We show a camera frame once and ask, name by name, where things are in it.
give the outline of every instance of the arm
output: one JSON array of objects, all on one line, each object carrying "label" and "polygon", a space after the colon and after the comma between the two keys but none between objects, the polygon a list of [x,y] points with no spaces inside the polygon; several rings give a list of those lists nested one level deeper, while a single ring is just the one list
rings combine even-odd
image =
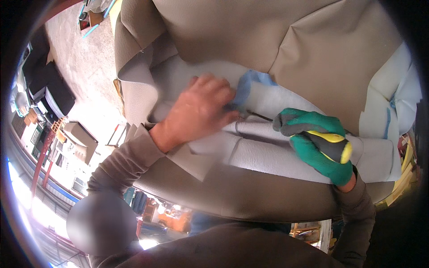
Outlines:
[{"label": "arm", "polygon": [[375,223],[375,208],[360,176],[353,174],[350,181],[356,184],[352,189],[350,185],[334,187],[345,225],[332,257],[345,267],[362,267]]},{"label": "arm", "polygon": [[328,159],[309,139],[300,135],[302,131],[315,130],[345,137],[341,122],[316,112],[286,108],[277,115],[273,128],[292,136],[290,141],[297,156],[334,184],[345,226],[332,257],[345,267],[362,267],[375,222],[375,209],[366,185],[356,170],[353,173],[350,161],[340,164]]},{"label": "arm", "polygon": [[[122,144],[100,163],[88,182],[88,194],[112,191],[122,198],[127,188],[164,153],[181,143],[213,134],[238,119],[238,111],[223,110],[234,97],[226,79],[216,79],[211,74],[194,77],[162,122]],[[115,255],[89,256],[91,266],[116,267],[127,260],[133,262],[130,258],[142,251],[138,241],[136,236]]]}]

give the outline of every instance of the bare hand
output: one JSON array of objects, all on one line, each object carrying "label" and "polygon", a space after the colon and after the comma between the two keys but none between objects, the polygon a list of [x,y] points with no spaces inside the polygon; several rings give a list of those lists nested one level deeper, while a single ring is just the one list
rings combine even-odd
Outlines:
[{"label": "bare hand", "polygon": [[233,121],[239,112],[223,107],[235,97],[226,79],[208,73],[193,77],[171,108],[167,117],[150,131],[158,148],[166,153],[175,146],[206,137]]}]

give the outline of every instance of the screwdriver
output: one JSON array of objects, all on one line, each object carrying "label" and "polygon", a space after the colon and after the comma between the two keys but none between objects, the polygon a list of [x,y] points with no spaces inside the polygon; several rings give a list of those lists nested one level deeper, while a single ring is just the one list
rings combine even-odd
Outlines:
[{"label": "screwdriver", "polygon": [[[272,122],[271,118],[247,110],[247,113]],[[345,137],[334,133],[320,133],[318,131],[304,131],[300,133],[316,146],[316,148],[331,161],[345,164],[350,160],[353,148]]]}]

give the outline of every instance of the brown long-sleeve shirt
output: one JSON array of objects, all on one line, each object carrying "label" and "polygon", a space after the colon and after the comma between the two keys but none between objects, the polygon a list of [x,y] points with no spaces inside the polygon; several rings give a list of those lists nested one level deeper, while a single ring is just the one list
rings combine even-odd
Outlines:
[{"label": "brown long-sleeve shirt", "polygon": [[[88,182],[88,193],[103,189],[122,196],[140,174],[164,154],[148,132],[124,144],[104,160]],[[213,227],[193,237],[143,250],[138,238],[124,251],[90,256],[92,267],[362,267],[374,225],[375,209],[359,176],[342,193],[334,187],[345,226],[331,256],[281,232],[246,223]]]}]

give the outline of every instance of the green work glove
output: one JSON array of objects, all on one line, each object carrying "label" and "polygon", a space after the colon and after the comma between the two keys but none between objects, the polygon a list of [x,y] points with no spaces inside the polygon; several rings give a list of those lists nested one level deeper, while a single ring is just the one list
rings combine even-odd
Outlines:
[{"label": "green work glove", "polygon": [[314,111],[286,108],[274,119],[273,129],[280,131],[284,136],[293,136],[290,138],[290,142],[298,157],[320,174],[331,179],[333,184],[344,186],[349,182],[353,172],[350,161],[345,164],[331,161],[309,139],[299,135],[301,132],[314,130],[322,133],[335,133],[345,137],[345,130],[338,118],[325,116]]}]

